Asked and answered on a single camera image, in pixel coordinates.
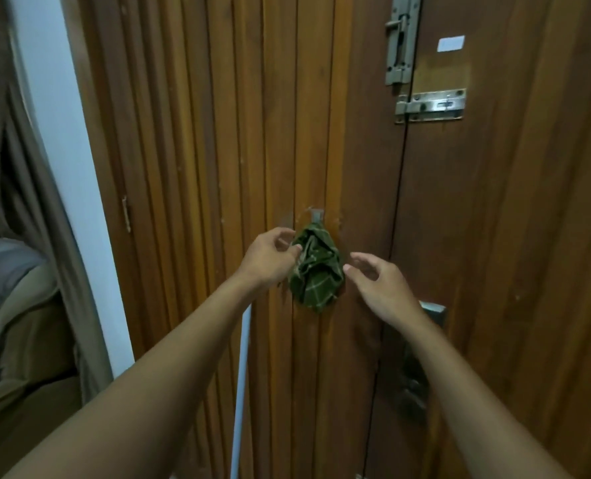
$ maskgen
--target brown curtain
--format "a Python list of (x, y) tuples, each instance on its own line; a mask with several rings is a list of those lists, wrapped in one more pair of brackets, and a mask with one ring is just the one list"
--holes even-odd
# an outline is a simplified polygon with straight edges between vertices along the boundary
[(0, 0), (0, 235), (27, 242), (51, 263), (76, 338), (83, 401), (89, 401), (112, 380), (109, 357), (76, 241), (23, 104), (4, 0)]

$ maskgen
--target plaid pattern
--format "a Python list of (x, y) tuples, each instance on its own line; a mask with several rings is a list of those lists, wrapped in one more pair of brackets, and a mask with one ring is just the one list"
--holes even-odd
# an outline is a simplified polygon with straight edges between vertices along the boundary
[(321, 312), (338, 297), (344, 272), (338, 248), (322, 224), (308, 225), (291, 245), (302, 245), (289, 286), (300, 304)]

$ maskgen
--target green plaid cloth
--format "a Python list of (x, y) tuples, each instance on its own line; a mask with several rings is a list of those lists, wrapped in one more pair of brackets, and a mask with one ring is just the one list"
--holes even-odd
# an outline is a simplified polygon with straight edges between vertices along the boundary
[(302, 253), (289, 286), (296, 301), (321, 312), (338, 297), (344, 272), (338, 248), (322, 224), (306, 227), (291, 245), (302, 245)]

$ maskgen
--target white sticker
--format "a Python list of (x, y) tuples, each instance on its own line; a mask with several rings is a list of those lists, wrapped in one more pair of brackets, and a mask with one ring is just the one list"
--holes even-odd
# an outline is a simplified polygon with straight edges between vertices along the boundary
[(464, 35), (459, 37), (440, 38), (437, 44), (437, 52), (451, 52), (453, 50), (461, 50), (464, 47)]

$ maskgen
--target person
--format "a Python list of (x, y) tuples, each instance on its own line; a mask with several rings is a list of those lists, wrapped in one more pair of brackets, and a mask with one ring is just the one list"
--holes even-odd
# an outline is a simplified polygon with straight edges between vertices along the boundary
[[(231, 278), (6, 477), (168, 478), (243, 310), (296, 264), (293, 235), (277, 228), (258, 236)], [(570, 477), (425, 316), (398, 268), (367, 253), (351, 257), (377, 272), (370, 280), (345, 266), (371, 310), (413, 347), (472, 477)]]

